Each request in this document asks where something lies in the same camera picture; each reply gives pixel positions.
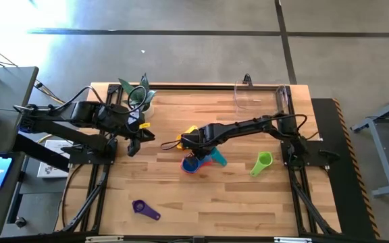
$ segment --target green plant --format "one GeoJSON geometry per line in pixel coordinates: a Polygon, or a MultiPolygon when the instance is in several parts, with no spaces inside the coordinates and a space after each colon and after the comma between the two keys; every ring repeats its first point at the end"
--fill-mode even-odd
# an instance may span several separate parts
{"type": "MultiPolygon", "coordinates": [[[[124,92],[127,93],[127,95],[133,91],[134,87],[131,84],[129,84],[127,81],[125,81],[121,78],[118,78],[118,80],[120,80],[122,89],[124,90],[124,92]]],[[[150,105],[151,101],[153,100],[153,97],[154,97],[156,91],[149,90],[147,73],[145,73],[142,76],[142,78],[140,79],[139,85],[143,86],[146,90],[147,98],[145,99],[145,103],[143,104],[143,108],[142,108],[142,110],[146,110],[149,108],[149,105],[150,105]]],[[[135,91],[133,91],[132,95],[130,96],[130,101],[129,101],[130,105],[133,107],[140,105],[142,103],[144,97],[145,97],[145,91],[143,90],[143,88],[136,89],[135,91]]]]}

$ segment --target concrete floor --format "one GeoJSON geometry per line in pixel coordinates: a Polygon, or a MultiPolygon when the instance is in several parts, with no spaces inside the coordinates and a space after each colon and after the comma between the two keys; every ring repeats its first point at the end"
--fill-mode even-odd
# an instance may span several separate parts
{"type": "MultiPolygon", "coordinates": [[[[288,31],[389,32],[389,0],[281,2],[288,31]]],[[[39,79],[61,99],[91,82],[135,81],[143,72],[148,72],[151,82],[235,82],[249,73],[256,83],[289,83],[278,36],[75,36],[14,31],[19,27],[278,31],[274,0],[7,4],[13,5],[7,11],[0,8],[0,52],[18,65],[39,66],[39,79]]],[[[308,84],[315,98],[337,98],[348,126],[389,101],[389,38],[290,37],[289,43],[298,84],[308,84]]],[[[51,102],[36,90],[30,101],[51,102]]],[[[371,136],[366,131],[351,136],[367,191],[385,186],[371,136]]],[[[31,224],[19,230],[7,227],[3,235],[51,231],[60,197],[60,193],[26,197],[20,215],[31,219],[31,224]],[[37,201],[43,202],[42,209],[28,206],[37,201]]],[[[389,240],[389,196],[371,198],[371,205],[382,238],[389,240]]]]}

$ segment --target green measuring cup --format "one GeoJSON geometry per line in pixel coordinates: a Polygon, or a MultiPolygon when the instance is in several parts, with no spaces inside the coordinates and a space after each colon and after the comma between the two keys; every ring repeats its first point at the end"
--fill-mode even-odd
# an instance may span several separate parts
{"type": "Polygon", "coordinates": [[[250,176],[256,177],[263,169],[273,163],[273,155],[270,152],[260,152],[257,156],[257,161],[253,169],[250,171],[250,176]]]}

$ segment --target yellow and black tape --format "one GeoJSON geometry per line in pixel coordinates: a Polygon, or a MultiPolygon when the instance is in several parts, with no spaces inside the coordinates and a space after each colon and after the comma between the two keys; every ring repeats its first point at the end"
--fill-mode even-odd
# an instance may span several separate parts
{"type": "Polygon", "coordinates": [[[340,103],[336,99],[333,99],[333,101],[335,102],[336,107],[337,107],[338,117],[340,119],[340,123],[342,124],[344,137],[346,138],[346,143],[347,143],[348,148],[349,148],[349,154],[351,155],[351,158],[352,158],[352,163],[354,165],[355,173],[357,173],[357,179],[358,179],[359,187],[361,189],[361,194],[363,195],[363,200],[364,200],[364,203],[365,203],[365,207],[367,208],[367,212],[369,214],[369,218],[370,218],[370,221],[371,221],[371,226],[373,228],[373,231],[375,232],[375,237],[377,239],[380,239],[381,236],[380,236],[379,229],[378,229],[378,227],[376,225],[376,222],[375,222],[375,215],[373,214],[373,211],[371,210],[369,196],[367,195],[367,191],[365,189],[365,185],[364,185],[364,182],[363,182],[363,177],[361,176],[361,172],[359,171],[357,157],[355,156],[355,151],[354,151],[354,148],[352,146],[351,138],[350,138],[349,133],[348,133],[348,128],[346,127],[346,124],[344,122],[342,109],[340,108],[340,103]]]}

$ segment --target wooden tabletop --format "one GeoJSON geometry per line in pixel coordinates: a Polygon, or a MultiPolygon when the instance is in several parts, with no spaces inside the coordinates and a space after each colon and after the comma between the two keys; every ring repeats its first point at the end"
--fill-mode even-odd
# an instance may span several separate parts
{"type": "MultiPolygon", "coordinates": [[[[109,83],[92,83],[103,100],[109,83]]],[[[295,113],[308,116],[303,136],[317,131],[309,88],[292,85],[295,113]]],[[[217,148],[228,160],[225,167],[212,165],[195,174],[180,169],[188,151],[163,151],[160,144],[173,141],[192,125],[223,124],[272,115],[277,111],[275,94],[269,91],[158,90],[154,115],[148,120],[156,140],[144,142],[134,157],[126,155],[127,142],[118,137],[115,164],[111,166],[100,234],[187,236],[297,236],[288,172],[282,165],[280,141],[269,134],[233,138],[217,148]],[[274,162],[256,178],[249,175],[259,152],[273,153],[274,162]],[[161,214],[155,221],[135,214],[132,201],[142,199],[161,214]]],[[[96,101],[93,93],[89,101],[96,101]]],[[[98,132],[83,129],[87,134],[98,132]]],[[[86,198],[91,167],[85,165],[68,188],[66,222],[86,198]]],[[[307,177],[314,205],[327,222],[340,231],[330,181],[325,171],[308,167],[307,177]]],[[[303,203],[306,228],[307,211],[303,203]]],[[[93,221],[92,207],[89,225],[93,221]]],[[[56,229],[61,228],[61,216],[56,229]]]]}

